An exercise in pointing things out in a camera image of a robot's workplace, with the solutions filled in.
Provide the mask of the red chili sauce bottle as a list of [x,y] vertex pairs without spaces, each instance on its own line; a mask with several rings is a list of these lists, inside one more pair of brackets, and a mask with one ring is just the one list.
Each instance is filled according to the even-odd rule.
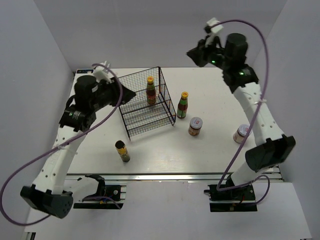
[[156,103],[156,88],[153,76],[147,77],[146,95],[148,104],[153,105]]

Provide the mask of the green label sauce bottle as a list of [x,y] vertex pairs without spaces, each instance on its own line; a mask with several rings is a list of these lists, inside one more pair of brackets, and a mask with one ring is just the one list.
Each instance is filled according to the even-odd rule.
[[181,98],[178,103],[176,116],[179,119],[184,119],[187,115],[187,109],[188,109],[188,92],[184,91],[181,93]]

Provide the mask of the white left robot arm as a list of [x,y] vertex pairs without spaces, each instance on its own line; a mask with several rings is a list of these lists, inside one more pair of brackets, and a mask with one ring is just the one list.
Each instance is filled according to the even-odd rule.
[[31,186],[24,186],[21,197],[35,210],[63,219],[73,204],[87,197],[99,200],[105,196],[105,180],[97,174],[80,177],[66,188],[65,179],[77,150],[92,128],[97,111],[110,105],[124,105],[136,93],[115,78],[97,80],[92,75],[77,78],[74,93],[69,97],[52,152]]

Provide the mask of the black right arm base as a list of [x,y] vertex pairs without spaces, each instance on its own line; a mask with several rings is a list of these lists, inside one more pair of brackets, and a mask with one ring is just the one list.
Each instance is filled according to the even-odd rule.
[[254,188],[248,185],[225,191],[217,191],[217,184],[207,186],[203,191],[209,197],[209,207],[212,213],[257,212]]

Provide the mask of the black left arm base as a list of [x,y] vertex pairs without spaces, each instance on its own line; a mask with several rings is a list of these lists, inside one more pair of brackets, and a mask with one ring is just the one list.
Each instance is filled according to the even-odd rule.
[[95,180],[97,189],[73,204],[74,209],[121,210],[126,199],[127,186],[106,184],[105,179],[97,174],[86,174],[86,180]]

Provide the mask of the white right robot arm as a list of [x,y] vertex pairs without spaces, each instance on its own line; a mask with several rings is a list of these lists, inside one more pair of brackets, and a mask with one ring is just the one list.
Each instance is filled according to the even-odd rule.
[[229,34],[225,46],[217,35],[210,33],[187,52],[198,67],[212,64],[222,70],[223,81],[250,122],[255,147],[246,151],[245,163],[228,176],[225,187],[217,187],[233,200],[242,196],[244,187],[264,171],[284,162],[296,145],[295,138],[286,136],[274,120],[264,99],[265,90],[261,89],[254,69],[245,63],[247,49],[247,39],[240,33]]

